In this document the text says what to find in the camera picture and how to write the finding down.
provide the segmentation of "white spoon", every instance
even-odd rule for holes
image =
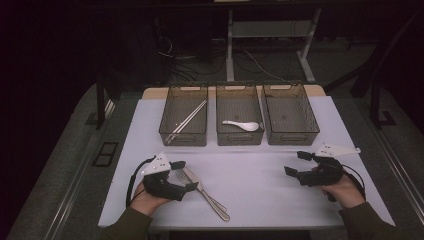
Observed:
[[[233,122],[233,121],[222,121],[222,124],[232,124],[240,127],[243,130],[253,132],[259,128],[259,124],[255,122],[241,123],[241,122]]]

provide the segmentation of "floor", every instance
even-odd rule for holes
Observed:
[[[374,49],[374,46],[347,49],[347,44],[345,39],[313,42],[308,61],[316,84],[325,86],[360,66]],[[272,79],[274,77],[271,75],[274,75],[285,80],[301,80],[307,84],[295,55],[295,50],[301,46],[297,39],[235,42],[236,80],[260,81]],[[178,64],[167,65],[170,70],[169,83],[193,79],[225,81],[224,51],[225,45],[217,39],[212,51],[213,58],[199,61],[192,58],[189,51],[179,52]],[[354,80],[326,94],[332,96],[353,142],[362,150],[360,155],[364,165],[396,225],[409,233],[411,239],[423,239],[424,221],[422,215],[416,213],[417,203],[409,194],[410,190],[394,174],[390,162],[396,158],[400,160],[421,195],[424,189],[421,177],[424,170],[424,161],[421,161],[424,156],[424,136],[399,108],[391,94],[385,91],[381,96],[381,110],[390,112],[397,124],[376,129],[368,118],[369,94],[362,99],[354,99],[349,94]],[[111,111],[107,114],[105,124],[96,130],[96,126],[90,124],[96,113],[95,86],[87,89],[8,239],[96,239],[101,231],[97,222],[132,113],[140,97],[140,92],[123,94],[119,101],[110,105]],[[118,142],[117,154],[110,167],[94,167],[91,162],[104,142]],[[257,237],[293,239],[284,238],[287,233],[281,231],[264,234]],[[347,239],[345,234],[343,229],[313,230],[310,238]],[[246,239],[244,235],[234,232],[215,236],[220,239]],[[184,232],[170,234],[171,239],[199,237]]]

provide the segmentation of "table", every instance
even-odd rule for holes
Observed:
[[[218,146],[215,131],[215,95],[209,95],[206,147],[165,147],[158,133],[167,89],[148,89],[139,100],[99,226],[113,224],[125,209],[130,176],[145,159],[165,152],[168,160],[186,161],[205,189],[228,209],[224,222],[199,192],[187,193],[181,202],[162,206],[153,215],[150,231],[169,230],[311,230],[339,228],[338,203],[330,203],[316,188],[300,186],[285,175],[284,166],[308,171],[315,162],[300,160],[296,151],[315,152],[323,143],[354,147],[331,99],[319,86],[305,86],[321,132],[312,146],[270,146],[266,135],[259,146]],[[362,176],[367,200],[381,218],[393,220],[358,154],[337,157]],[[178,180],[173,172],[170,182]]]

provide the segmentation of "silver fork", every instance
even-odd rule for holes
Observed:
[[[212,206],[212,208],[218,213],[218,215],[224,221],[229,221],[230,220],[230,216],[228,214],[226,214],[227,209],[221,203],[219,203],[218,201],[216,201],[215,199],[213,199],[212,197],[210,197],[206,193],[206,191],[203,189],[203,186],[200,183],[200,180],[199,179],[196,179],[196,181],[191,180],[190,177],[188,177],[187,174],[182,169],[176,170],[176,174],[177,174],[178,178],[180,179],[180,181],[182,183],[184,183],[184,184],[189,184],[189,183],[192,183],[192,182],[198,182],[197,190],[200,193],[203,194],[203,196],[206,198],[206,200],[208,200],[208,202]]]
[[[190,183],[192,183],[182,169],[178,169],[175,172],[177,173],[177,177],[180,179],[180,181],[182,183],[184,183],[184,184],[190,184]],[[206,194],[209,196],[209,198],[212,200],[212,202],[217,205],[217,207],[219,207],[222,211],[227,212],[227,208],[225,208],[224,205],[222,205],[220,202],[218,202],[217,200],[215,200],[208,193],[206,193]]]

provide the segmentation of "fork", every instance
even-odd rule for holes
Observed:
[[[180,171],[180,176],[185,176],[186,179],[188,181],[190,181],[191,183],[197,182],[198,183],[197,184],[197,190],[200,193],[202,193],[202,195],[206,198],[206,200],[208,201],[209,205],[211,205],[213,210],[215,210],[215,212],[222,218],[222,220],[224,220],[226,222],[230,220],[230,216],[225,211],[223,211],[220,207],[218,207],[219,205],[216,205],[215,202],[213,202],[212,199],[209,197],[209,195],[205,192],[202,184],[200,183],[200,179],[196,175],[194,175],[187,168],[184,168],[184,170]]]
[[[190,183],[192,183],[182,169],[178,169],[175,172],[177,173],[177,177],[180,179],[180,181],[182,183],[184,183],[184,184],[190,184]],[[217,207],[219,207],[222,211],[227,212],[227,208],[224,207],[224,205],[222,205],[220,202],[218,202],[217,200],[215,200],[208,193],[206,193],[206,195],[208,195],[208,197],[212,200],[213,203],[216,204]]]

